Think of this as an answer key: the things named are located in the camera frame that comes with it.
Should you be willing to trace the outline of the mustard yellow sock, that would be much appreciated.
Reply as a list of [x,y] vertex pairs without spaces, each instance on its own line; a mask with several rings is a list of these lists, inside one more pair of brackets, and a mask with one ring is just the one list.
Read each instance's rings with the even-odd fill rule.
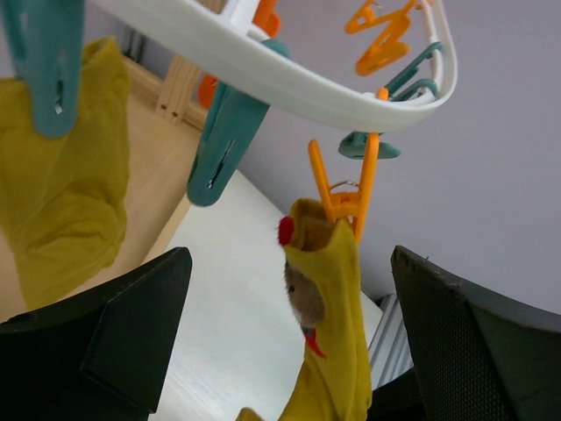
[[89,43],[75,126],[49,139],[32,127],[25,84],[1,81],[1,229],[29,310],[66,296],[119,254],[127,226],[129,91],[117,42]]

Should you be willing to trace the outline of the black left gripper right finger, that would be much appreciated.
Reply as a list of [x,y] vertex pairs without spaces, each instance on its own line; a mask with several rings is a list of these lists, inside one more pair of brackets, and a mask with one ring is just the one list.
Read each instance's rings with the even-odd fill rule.
[[560,316],[396,246],[391,267],[429,420],[558,420]]

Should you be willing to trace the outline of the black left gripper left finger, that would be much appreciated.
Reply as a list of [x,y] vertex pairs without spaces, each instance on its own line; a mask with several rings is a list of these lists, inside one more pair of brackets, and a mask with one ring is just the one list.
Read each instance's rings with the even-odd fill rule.
[[176,247],[118,278],[1,324],[3,420],[146,420],[188,293]]

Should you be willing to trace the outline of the white oval clip hanger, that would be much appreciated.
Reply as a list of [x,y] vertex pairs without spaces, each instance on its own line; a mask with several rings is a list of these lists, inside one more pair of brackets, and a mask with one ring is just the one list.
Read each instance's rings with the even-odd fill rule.
[[219,13],[197,1],[107,0],[97,6],[199,68],[274,107],[336,128],[392,132],[415,125],[452,95],[458,61],[440,1],[424,4],[429,39],[443,44],[435,55],[438,92],[388,102],[326,79],[261,45],[252,24],[255,1],[229,1]]

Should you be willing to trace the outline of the yellow reindeer sock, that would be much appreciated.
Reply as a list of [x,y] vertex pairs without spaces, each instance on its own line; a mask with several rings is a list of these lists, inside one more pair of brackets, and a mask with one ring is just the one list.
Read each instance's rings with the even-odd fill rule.
[[288,301],[302,330],[303,360],[282,420],[365,420],[372,383],[350,223],[321,203],[296,200],[278,227]]

